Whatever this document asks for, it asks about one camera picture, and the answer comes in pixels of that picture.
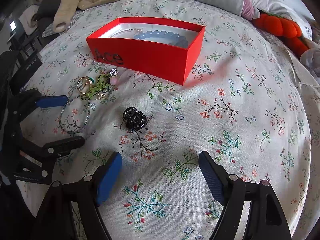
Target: blue gripper pad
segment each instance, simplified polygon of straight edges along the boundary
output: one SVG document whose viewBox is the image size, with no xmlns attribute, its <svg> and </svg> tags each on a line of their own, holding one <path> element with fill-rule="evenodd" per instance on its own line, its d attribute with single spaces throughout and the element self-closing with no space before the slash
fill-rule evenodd
<svg viewBox="0 0 320 240">
<path fill-rule="evenodd" d="M 52 96 L 39 99 L 36 102 L 36 105 L 40 108 L 48 108 L 54 106 L 64 106 L 67 102 L 67 96 Z"/>
<path fill-rule="evenodd" d="M 200 170 L 205 178 L 205 181 L 208 184 L 208 187 L 211 191 L 213 198 L 219 201 L 220 203 L 223 203 L 224 202 L 223 185 L 218 179 L 217 174 L 214 172 L 212 168 L 211 162 L 214 163 L 214 161 L 212 160 L 212 158 L 207 152 L 201 152 L 199 154 L 198 162 L 199 162 Z"/>
<path fill-rule="evenodd" d="M 110 164 L 109 169 L 104 175 L 98 186 L 96 203 L 98 206 L 102 204 L 103 201 L 106 201 L 109 197 L 109 193 L 117 180 L 117 177 L 120 173 L 122 167 L 122 157 L 120 153 L 116 153 L 116 157 L 113 159 Z"/>
</svg>

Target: blue beaded bracelet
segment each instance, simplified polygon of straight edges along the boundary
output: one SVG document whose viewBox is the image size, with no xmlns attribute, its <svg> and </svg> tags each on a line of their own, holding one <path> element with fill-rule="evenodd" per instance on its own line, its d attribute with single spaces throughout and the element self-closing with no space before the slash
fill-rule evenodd
<svg viewBox="0 0 320 240">
<path fill-rule="evenodd" d="M 185 38 L 185 36 L 180 36 L 177 33 L 173 32 L 166 32 L 166 31 L 147 31 L 146 33 L 139 33 L 138 35 L 135 35 L 133 37 L 136 40 L 143 40 L 145 38 L 167 38 L 171 39 L 172 43 L 169 43 L 169 45 L 178 46 L 182 48 L 187 48 L 189 46 L 189 42 Z"/>
</svg>

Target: pink fabric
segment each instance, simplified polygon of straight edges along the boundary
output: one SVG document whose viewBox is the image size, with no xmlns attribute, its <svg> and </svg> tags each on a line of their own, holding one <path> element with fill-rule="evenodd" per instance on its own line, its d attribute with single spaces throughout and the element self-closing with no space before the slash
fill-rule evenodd
<svg viewBox="0 0 320 240">
<path fill-rule="evenodd" d="M 249 21 L 252 20 L 254 8 L 251 0 L 244 0 L 241 16 Z"/>
</svg>

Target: red box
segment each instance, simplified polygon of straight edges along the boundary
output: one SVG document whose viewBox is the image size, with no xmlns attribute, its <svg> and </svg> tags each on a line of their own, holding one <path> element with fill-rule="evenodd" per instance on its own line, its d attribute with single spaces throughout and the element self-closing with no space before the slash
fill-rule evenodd
<svg viewBox="0 0 320 240">
<path fill-rule="evenodd" d="M 186 49 L 146 40 L 100 38 L 119 24 L 131 23 L 167 25 L 191 30 L 197 34 Z M 137 70 L 183 85 L 200 54 L 204 28 L 198 24 L 166 18 L 123 17 L 98 29 L 87 37 L 86 41 L 97 61 Z"/>
</svg>

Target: floral fabric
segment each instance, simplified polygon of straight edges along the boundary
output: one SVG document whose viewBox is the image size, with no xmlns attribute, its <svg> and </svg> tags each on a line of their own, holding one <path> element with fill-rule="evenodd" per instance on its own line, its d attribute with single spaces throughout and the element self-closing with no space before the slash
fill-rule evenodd
<svg viewBox="0 0 320 240">
<path fill-rule="evenodd" d="M 302 91 L 284 46 L 267 42 L 241 17 L 191 0 L 124 0 L 81 14 L 43 49 L 44 63 L 27 89 L 78 96 L 79 78 L 96 81 L 103 68 L 112 68 L 92 65 L 85 38 L 117 17 L 167 17 L 205 25 L 206 30 L 184 86 L 119 67 L 118 84 L 105 97 L 90 105 L 75 99 L 65 109 L 62 126 L 79 129 L 90 107 L 81 133 L 86 142 L 57 160 L 52 180 L 79 181 L 118 151 L 123 168 L 110 198 L 99 208 L 114 240 L 208 239 L 222 207 L 198 166 L 199 153 L 207 150 L 244 181 L 270 181 L 293 237 L 307 236 L 319 217 L 318 208 L 312 208 L 319 205 L 320 188 L 310 152 L 311 145 L 314 152 L 320 148 L 319 93 L 310 90 L 310 99 L 305 99 L 306 89 Z M 306 100 L 313 100 L 310 107 Z M 148 117 L 145 128 L 126 130 L 122 113 L 130 106 Z M 68 137 L 59 125 L 61 110 L 34 111 L 21 124 L 24 136 L 38 145 Z M 311 133 L 310 118 L 318 120 Z M 36 215 L 48 186 L 19 185 Z M 242 239 L 248 207 L 246 203 L 236 239 Z M 74 219 L 79 238 L 86 239 L 76 206 Z"/>
</svg>

